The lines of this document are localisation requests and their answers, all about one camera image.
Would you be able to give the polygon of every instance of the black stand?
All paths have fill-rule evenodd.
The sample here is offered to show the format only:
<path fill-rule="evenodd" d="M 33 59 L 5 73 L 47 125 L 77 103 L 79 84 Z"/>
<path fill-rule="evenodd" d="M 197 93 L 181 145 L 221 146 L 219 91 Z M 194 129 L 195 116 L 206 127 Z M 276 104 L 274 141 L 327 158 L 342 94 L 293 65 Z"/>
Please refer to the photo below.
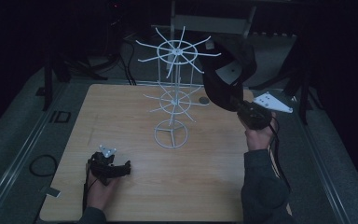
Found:
<path fill-rule="evenodd" d="M 308 94 L 310 79 L 312 75 L 312 64 L 307 52 L 302 48 L 301 39 L 298 37 L 295 44 L 292 46 L 289 54 L 283 62 L 279 74 L 259 85 L 249 87 L 249 90 L 263 90 L 270 85 L 289 78 L 288 83 L 283 89 L 283 93 L 287 96 L 293 97 L 301 87 L 301 97 L 299 106 L 299 116 L 304 124 L 307 124 L 306 111 L 308 103 Z"/>
<path fill-rule="evenodd" d="M 107 80 L 107 77 L 95 74 L 88 67 L 72 60 L 64 53 L 59 53 L 53 46 L 48 45 L 45 47 L 45 87 L 43 88 L 43 93 L 41 93 L 45 96 L 43 111 L 48 110 L 53 98 L 52 71 L 54 71 L 60 82 L 69 82 L 71 75 L 68 71 L 68 64 L 95 80 Z"/>

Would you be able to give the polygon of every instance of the cable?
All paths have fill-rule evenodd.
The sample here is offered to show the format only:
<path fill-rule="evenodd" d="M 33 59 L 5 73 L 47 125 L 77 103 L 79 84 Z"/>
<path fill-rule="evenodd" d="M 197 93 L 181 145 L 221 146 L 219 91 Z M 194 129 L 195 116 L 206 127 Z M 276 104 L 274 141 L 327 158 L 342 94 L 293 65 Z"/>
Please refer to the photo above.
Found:
<path fill-rule="evenodd" d="M 50 174 L 45 174 L 45 175 L 41 175 L 41 174 L 38 174 L 37 172 L 34 171 L 34 163 L 42 158 L 51 158 L 54 162 L 54 171 Z M 58 168 L 58 163 L 56 161 L 56 159 L 53 157 L 53 156 L 50 156 L 48 154 L 45 154 L 45 155 L 41 155 L 41 156 L 38 156 L 36 157 L 35 159 L 33 159 L 28 167 L 29 171 L 31 172 L 31 174 L 33 175 L 36 175 L 36 176 L 41 176 L 41 177 L 46 177 L 46 176 L 51 176 L 51 175 L 55 175 L 56 171 L 57 171 L 57 168 Z"/>
<path fill-rule="evenodd" d="M 128 61 L 128 64 L 125 63 L 123 57 L 121 56 L 121 54 L 119 55 L 119 59 L 121 61 L 121 63 L 123 64 L 124 66 L 124 73 L 127 77 L 127 80 L 129 81 L 130 85 L 134 85 L 136 86 L 136 81 L 135 79 L 133 78 L 132 74 L 131 74 L 131 70 L 130 70 L 130 65 L 131 65 L 131 61 L 132 61 L 132 57 L 133 57 L 133 54 L 135 52 L 135 47 L 133 46 L 133 44 L 125 39 L 123 39 L 123 42 L 130 45 L 131 48 L 132 48 L 132 51 L 131 51 L 131 55 L 130 55 L 130 58 L 129 58 L 129 61 Z"/>
<path fill-rule="evenodd" d="M 98 178 L 96 178 L 94 181 L 92 181 L 92 183 L 89 185 L 89 188 L 87 189 L 87 192 L 90 191 L 91 187 L 95 184 L 95 182 L 97 182 Z"/>
<path fill-rule="evenodd" d="M 278 131 L 279 131 L 280 127 L 279 127 L 278 120 L 275 119 L 275 121 L 277 123 L 277 130 L 275 130 L 274 127 L 272 127 L 271 124 L 269 125 L 269 128 L 271 129 L 272 133 L 274 134 L 274 138 L 273 138 L 273 140 L 271 142 L 271 144 L 274 143 L 274 148 L 273 148 L 273 150 L 271 150 L 271 151 L 273 151 L 272 154 L 273 154 L 273 158 L 274 158 L 275 166 L 276 166 L 276 167 L 274 167 L 274 170 L 277 173 L 278 177 L 285 182 L 287 188 L 289 188 L 289 192 L 291 192 L 292 188 L 290 187 L 289 181 L 287 180 L 287 178 L 286 178 L 286 176 L 285 176 L 285 174 L 283 172 L 283 169 L 281 167 L 280 161 L 279 161 L 279 143 L 280 142 L 279 142 L 279 138 L 278 138 Z"/>

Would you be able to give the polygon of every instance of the black controller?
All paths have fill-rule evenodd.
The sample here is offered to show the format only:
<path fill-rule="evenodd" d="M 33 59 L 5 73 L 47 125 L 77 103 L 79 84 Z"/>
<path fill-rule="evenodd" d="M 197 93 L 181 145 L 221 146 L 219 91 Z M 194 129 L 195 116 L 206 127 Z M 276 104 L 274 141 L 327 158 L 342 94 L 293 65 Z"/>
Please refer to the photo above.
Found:
<path fill-rule="evenodd" d="M 253 102 L 239 100 L 231 96 L 231 103 L 237 108 L 237 115 L 252 130 L 268 127 L 272 120 L 271 111 Z"/>
<path fill-rule="evenodd" d="M 115 166 L 113 164 L 114 159 L 115 155 L 106 158 L 102 152 L 95 152 L 88 161 L 92 174 L 105 185 L 108 184 L 108 178 L 120 177 L 131 173 L 130 161 L 127 161 L 122 166 Z"/>

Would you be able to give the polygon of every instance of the dark background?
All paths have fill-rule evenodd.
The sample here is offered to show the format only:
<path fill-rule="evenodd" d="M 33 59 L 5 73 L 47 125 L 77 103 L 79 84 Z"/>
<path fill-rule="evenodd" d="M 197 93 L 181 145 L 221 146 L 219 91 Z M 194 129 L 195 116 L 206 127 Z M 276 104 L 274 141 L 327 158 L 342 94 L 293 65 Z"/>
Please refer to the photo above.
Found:
<path fill-rule="evenodd" d="M 202 7 L 202 1 L 192 2 L 183 0 L 178 9 L 190 14 L 241 15 L 240 7 L 227 12 L 219 1 L 213 1 L 208 7 Z M 243 2 L 225 5 L 239 6 Z M 257 2 L 258 9 L 252 32 L 298 36 L 300 53 L 307 55 L 312 67 L 311 84 L 358 170 L 358 0 L 330 1 L 329 4 L 324 1 L 323 5 L 319 1 L 253 2 Z M 98 34 L 98 31 L 84 30 L 86 24 L 94 27 L 93 22 L 103 21 L 104 16 L 112 14 L 104 11 L 106 8 L 101 9 L 101 5 L 91 7 L 91 3 L 99 1 L 0 0 L 0 117 L 26 80 L 43 67 L 49 43 L 72 53 L 79 50 L 80 43 L 92 48 L 92 43 L 76 42 L 74 36 Z M 114 16 L 117 17 L 109 20 L 120 19 L 120 13 L 130 14 L 127 22 L 145 39 L 149 35 L 147 25 L 170 22 L 170 1 L 111 3 L 120 8 L 116 7 Z"/>

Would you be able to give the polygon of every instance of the gray floor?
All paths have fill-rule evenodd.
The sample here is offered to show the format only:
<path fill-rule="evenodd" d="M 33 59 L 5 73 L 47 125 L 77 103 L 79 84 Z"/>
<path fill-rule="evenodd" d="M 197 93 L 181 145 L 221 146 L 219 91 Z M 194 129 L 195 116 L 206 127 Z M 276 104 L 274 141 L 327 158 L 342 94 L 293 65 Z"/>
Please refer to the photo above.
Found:
<path fill-rule="evenodd" d="M 127 39 L 133 42 L 136 36 Z M 258 69 L 244 86 L 253 86 L 275 76 L 294 40 L 294 37 L 285 36 L 250 36 L 247 41 L 255 46 Z M 161 39 L 155 36 L 152 43 L 159 42 Z M 135 43 L 133 46 L 133 77 L 139 82 L 156 81 L 157 61 L 137 61 L 154 57 L 156 52 Z M 130 45 L 123 45 L 122 56 L 130 59 Z M 91 84 L 127 84 L 119 64 L 100 74 L 109 79 L 95 81 L 77 74 L 70 83 L 55 81 L 55 100 L 50 110 L 43 112 L 43 97 L 34 95 L 43 86 L 41 70 L 30 78 L 0 119 L 0 223 L 45 223 L 38 218 L 45 198 L 40 190 L 49 186 L 52 177 L 32 175 L 29 166 L 40 155 L 48 154 L 60 160 Z M 189 76 L 184 76 L 183 82 L 188 81 Z M 201 83 L 201 75 L 196 74 L 193 81 Z M 279 95 L 286 81 L 271 86 L 270 90 Z M 297 103 L 279 97 L 296 109 Z M 358 174 L 330 119 L 316 106 L 312 108 L 307 112 L 308 126 L 300 122 L 296 113 L 278 114 L 282 127 L 282 168 L 293 188 L 290 201 L 293 215 L 298 223 L 358 223 Z M 54 111 L 70 112 L 72 116 L 68 123 L 54 122 L 51 121 Z M 49 173 L 54 171 L 54 165 L 44 158 L 34 164 L 34 169 Z"/>

